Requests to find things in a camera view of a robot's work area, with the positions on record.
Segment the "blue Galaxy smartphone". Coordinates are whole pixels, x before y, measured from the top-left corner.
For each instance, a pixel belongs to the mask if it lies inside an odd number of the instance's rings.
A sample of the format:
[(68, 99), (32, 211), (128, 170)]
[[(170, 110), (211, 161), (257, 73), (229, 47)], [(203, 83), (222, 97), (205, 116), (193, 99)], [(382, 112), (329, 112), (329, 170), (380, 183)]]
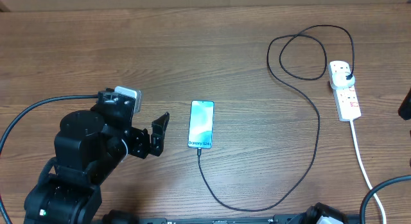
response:
[(191, 102), (188, 147), (211, 149), (213, 145), (214, 102)]

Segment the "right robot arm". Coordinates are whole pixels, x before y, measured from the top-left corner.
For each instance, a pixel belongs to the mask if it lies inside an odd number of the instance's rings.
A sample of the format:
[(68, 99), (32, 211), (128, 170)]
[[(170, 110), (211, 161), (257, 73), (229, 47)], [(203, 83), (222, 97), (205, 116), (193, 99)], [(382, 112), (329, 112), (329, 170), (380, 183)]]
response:
[[(410, 180), (410, 175), (392, 178), (390, 180), (378, 184), (375, 187), (372, 186), (367, 175), (367, 172), (365, 170), (365, 166), (362, 162), (362, 157), (358, 146), (358, 139), (356, 136), (356, 130), (354, 126), (354, 120), (361, 117), (361, 111), (355, 87), (350, 86), (344, 89), (336, 89), (333, 91), (333, 94), (335, 97), (335, 103), (337, 107), (339, 120), (347, 121), (350, 124), (356, 158), (362, 175), (364, 177), (365, 183), (370, 190), (366, 194), (360, 206), (359, 223), (365, 223), (365, 210), (371, 198), (374, 198), (376, 200), (376, 203), (380, 208), (383, 223), (387, 223), (385, 209), (383, 208), (382, 202), (376, 193), (384, 187), (387, 187), (388, 185)], [(331, 208), (322, 203), (317, 203), (316, 205), (310, 207), (306, 211), (305, 221), (306, 223), (314, 224), (343, 224), (349, 223), (349, 218), (347, 217), (347, 215), (341, 213), (340, 211), (334, 208)]]

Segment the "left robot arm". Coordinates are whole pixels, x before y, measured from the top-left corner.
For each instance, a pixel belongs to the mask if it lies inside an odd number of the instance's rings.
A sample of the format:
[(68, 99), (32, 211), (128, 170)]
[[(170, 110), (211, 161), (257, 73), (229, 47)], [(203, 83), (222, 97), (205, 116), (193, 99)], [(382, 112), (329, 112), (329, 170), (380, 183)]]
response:
[(102, 203), (101, 184), (127, 155), (144, 159), (163, 152), (169, 113), (152, 122), (149, 134), (132, 126), (138, 94), (106, 89), (94, 99), (89, 110), (61, 120), (55, 157), (25, 199), (25, 223), (91, 223)]

